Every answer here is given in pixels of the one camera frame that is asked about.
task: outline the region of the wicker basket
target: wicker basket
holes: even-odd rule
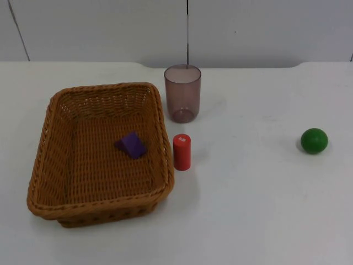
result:
[[[114,147],[135,131],[137,160]],[[149,83],[75,87],[50,100],[28,188],[29,210],[77,227],[141,216],[174,185],[161,99]]]

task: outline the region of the green ball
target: green ball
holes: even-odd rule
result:
[[[329,139],[326,133],[317,128],[305,131],[300,139],[303,149],[310,154],[320,153],[325,150]]]

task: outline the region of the purple block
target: purple block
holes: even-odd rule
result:
[[[146,153],[146,148],[135,132],[124,136],[120,141],[114,143],[119,150],[127,153],[131,158],[137,159]]]

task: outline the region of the cup rim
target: cup rim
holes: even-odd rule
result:
[[[199,75],[199,77],[198,77],[197,79],[195,79],[195,80],[193,80],[193,81],[191,81],[191,82],[180,83],[180,82],[171,81],[171,80],[169,80],[169,79],[165,76],[165,73],[166,73],[169,69],[171,69],[171,68],[173,68],[173,67],[175,67],[175,66],[192,66],[192,67],[194,67],[195,69],[198,70],[198,72],[199,72],[200,75]],[[165,79],[165,80],[168,80],[169,82],[174,83],[174,84],[191,84],[191,83],[194,83],[194,82],[197,82],[198,80],[200,80],[200,79],[201,79],[201,75],[202,75],[202,72],[201,72],[201,70],[200,70],[198,67],[196,67],[195,65],[190,65],[190,64],[186,64],[186,63],[181,63],[181,64],[178,64],[178,65],[169,66],[169,67],[168,67],[167,69],[165,69],[165,71],[164,71],[164,79]]]

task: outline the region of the basket rim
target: basket rim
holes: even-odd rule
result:
[[[167,166],[165,167],[165,174],[167,177],[164,177],[164,184],[162,186],[157,187],[149,193],[143,193],[139,195],[131,195],[126,197],[119,197],[110,200],[101,200],[95,202],[88,203],[76,203],[76,204],[61,204],[57,206],[48,206],[45,204],[39,204],[36,202],[36,194],[38,192],[38,186],[36,185],[37,179],[39,178],[40,172],[42,172],[42,167],[44,164],[44,160],[39,161],[39,155],[44,155],[47,150],[47,144],[49,141],[46,141],[43,148],[38,147],[35,163],[33,166],[32,176],[28,186],[28,195],[27,195],[27,206],[28,209],[37,216],[46,218],[46,219],[59,219],[59,218],[70,218],[73,216],[77,216],[80,214],[89,214],[96,213],[99,211],[107,211],[112,209],[120,209],[120,208],[130,208],[136,206],[143,206],[150,203],[157,203],[164,199],[174,186],[174,167],[172,165],[171,158],[171,148],[168,140],[168,135],[165,130],[164,125],[164,115],[161,104],[161,97],[159,95],[158,89],[151,83],[146,82],[130,82],[130,83],[118,83],[118,84],[101,84],[97,86],[80,86],[80,87],[72,87],[65,88],[61,91],[55,93],[55,95],[50,99],[49,106],[53,106],[55,109],[60,97],[66,93],[75,93],[75,92],[84,92],[84,91],[92,91],[92,90],[101,90],[101,89],[114,89],[121,88],[126,86],[146,86],[150,89],[152,97],[155,104],[155,112],[157,113],[158,120],[156,119],[156,124],[158,124],[158,131],[163,139],[163,145],[165,148],[165,153],[161,154],[161,159],[166,159],[168,161]],[[52,112],[52,115],[48,118],[48,111],[45,117],[45,123],[49,123],[49,128],[47,130],[47,135],[45,137],[49,138],[51,133],[51,128],[53,123],[51,122],[54,119],[55,112]],[[40,141],[44,138],[44,131],[42,130]]]

